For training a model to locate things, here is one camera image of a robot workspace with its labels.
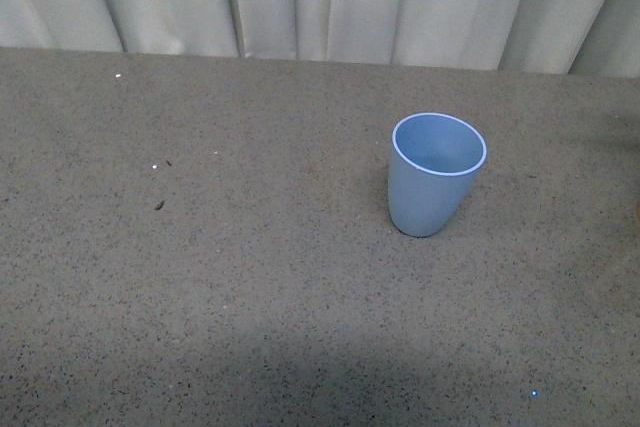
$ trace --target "cup rim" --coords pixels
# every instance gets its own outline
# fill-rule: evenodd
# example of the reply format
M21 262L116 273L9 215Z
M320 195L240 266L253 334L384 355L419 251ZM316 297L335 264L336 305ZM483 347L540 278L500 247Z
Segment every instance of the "cup rim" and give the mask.
M409 158L404 155L402 153L402 151L400 150L400 148L398 147L398 143L396 141L396 133L398 132L398 129L402 126L402 124L404 124L405 122L415 118L415 117L424 117L424 116L435 116L435 117L446 117L450 120L453 120L455 122L458 122L462 125L464 125L465 127L467 127L469 130L471 130L471 132L473 132L476 137L480 140L480 143L482 144L482 156L480 157L480 160L472 167L466 169L466 170L462 170L459 172L440 172L438 170L431 170L431 169L426 169L418 164L416 164L415 162L409 160ZM457 117L454 117L452 115L448 115L448 114L441 114L438 112L419 112L417 114L413 114L410 115L408 117L405 117L404 119L402 119L400 122L398 122L395 126L395 128L393 129L393 134L392 134L392 141L393 141L393 148L395 149L395 151L398 153L398 155L405 161L407 162L409 165L411 165L412 167L421 170L422 172L427 172L429 174L434 174L434 175L439 175L439 176L443 176L443 177L459 177L462 175L466 175L469 174L475 170L478 170L482 164L484 163L484 161L487 158L487 144L484 141L484 138L482 137L482 135L480 134L480 132L478 132L471 124L465 122L462 119L459 119Z

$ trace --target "cup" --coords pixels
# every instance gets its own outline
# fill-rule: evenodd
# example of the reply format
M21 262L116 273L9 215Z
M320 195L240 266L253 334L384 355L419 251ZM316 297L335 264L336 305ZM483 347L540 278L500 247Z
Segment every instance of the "cup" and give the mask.
M487 157L480 133L446 114L420 113L393 129L389 211L400 231L427 237L451 218Z

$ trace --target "plastic cup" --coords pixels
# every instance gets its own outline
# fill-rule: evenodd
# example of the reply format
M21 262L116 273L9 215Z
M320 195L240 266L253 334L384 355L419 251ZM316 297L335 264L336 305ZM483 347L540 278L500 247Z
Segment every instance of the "plastic cup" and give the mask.
M421 113L393 129L389 211L400 231L427 237L453 216L487 157L480 133L446 114Z

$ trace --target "light blue cup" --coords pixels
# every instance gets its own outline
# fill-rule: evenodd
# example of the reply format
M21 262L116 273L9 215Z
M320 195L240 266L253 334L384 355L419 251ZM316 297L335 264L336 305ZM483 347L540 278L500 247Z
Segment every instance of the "light blue cup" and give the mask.
M484 163L484 139L466 122L435 113L402 119L392 139L391 219L405 234L435 234L462 203Z

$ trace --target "white curtain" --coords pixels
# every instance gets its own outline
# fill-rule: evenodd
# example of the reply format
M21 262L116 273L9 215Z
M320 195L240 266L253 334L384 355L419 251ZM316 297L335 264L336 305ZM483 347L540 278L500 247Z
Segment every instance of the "white curtain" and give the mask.
M0 45L640 76L640 0L0 0Z

